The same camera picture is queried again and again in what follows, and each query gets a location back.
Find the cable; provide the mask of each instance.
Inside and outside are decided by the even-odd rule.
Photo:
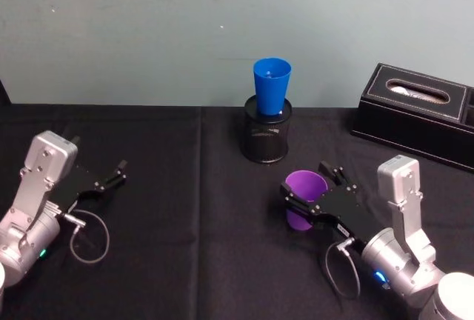
[[[346,242],[346,244],[352,244],[353,241],[350,241],[351,239],[348,239]],[[329,277],[329,280],[331,282],[331,285],[334,287],[334,289],[336,290],[336,292],[342,296],[343,298],[346,298],[346,299],[351,299],[351,300],[354,300],[354,299],[357,299],[360,295],[361,295],[361,280],[359,279],[358,277],[358,272],[357,272],[357,268],[356,268],[356,265],[354,264],[354,261],[352,259],[352,257],[350,256],[350,254],[346,251],[345,249],[345,246],[343,247],[339,247],[338,250],[339,252],[341,252],[343,255],[345,255],[347,257],[347,259],[349,260],[349,263],[353,269],[353,272],[354,272],[354,277],[355,277],[355,282],[357,284],[357,293],[355,296],[348,296],[346,293],[343,293],[341,292],[341,290],[339,289],[339,287],[337,286],[336,282],[334,281],[334,278],[333,276],[331,275],[331,272],[329,271],[329,262],[328,262],[328,257],[329,257],[329,252],[337,245],[339,245],[341,242],[334,242],[333,244],[331,244],[328,248],[327,248],[327,251],[326,251],[326,255],[324,257],[324,267],[326,268],[326,273],[327,273],[327,276]]]
[[[71,236],[71,240],[69,241],[69,248],[71,250],[71,253],[73,254],[73,256],[80,262],[82,263],[85,263],[85,264],[95,264],[95,263],[98,263],[100,262],[102,259],[104,259],[104,257],[108,254],[109,252],[109,246],[110,246],[110,234],[109,234],[109,229],[107,229],[107,225],[105,224],[105,222],[100,218],[98,217],[96,214],[94,213],[91,213],[90,211],[87,211],[87,210],[82,210],[82,209],[74,209],[73,212],[77,212],[77,213],[83,213],[83,214],[87,214],[89,216],[93,216],[94,218],[96,218],[97,220],[99,220],[99,222],[101,223],[102,227],[104,227],[104,231],[105,231],[105,237],[106,237],[106,244],[105,244],[105,250],[104,250],[104,253],[102,253],[102,256],[98,257],[97,259],[93,259],[91,261],[89,260],[86,260],[86,259],[83,259],[82,257],[79,257],[78,254],[75,252],[74,250],[74,247],[73,247],[73,243],[74,243],[74,240],[76,239],[76,235],[77,235],[77,231],[75,230],[73,235]]]

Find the light blue wall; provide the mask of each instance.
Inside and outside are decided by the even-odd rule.
[[[295,106],[356,106],[377,62],[472,85],[474,0],[0,0],[14,102],[242,105],[252,63]]]

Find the blue led light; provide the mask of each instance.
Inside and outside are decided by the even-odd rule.
[[[377,276],[378,279],[380,279],[381,281],[383,281],[384,283],[387,282],[387,279],[385,278],[385,276],[381,273],[381,272],[375,272],[375,275]]]

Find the plastic cup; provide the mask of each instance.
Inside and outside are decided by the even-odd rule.
[[[253,65],[257,110],[262,115],[278,115],[290,81],[291,65],[284,59],[269,57]]]
[[[308,202],[316,201],[328,189],[326,180],[310,170],[297,170],[285,181],[297,196]],[[289,210],[287,210],[287,221],[295,230],[305,231],[311,228],[306,219]]]

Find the black tissue box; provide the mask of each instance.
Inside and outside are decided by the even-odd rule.
[[[474,171],[473,89],[378,64],[352,134]]]

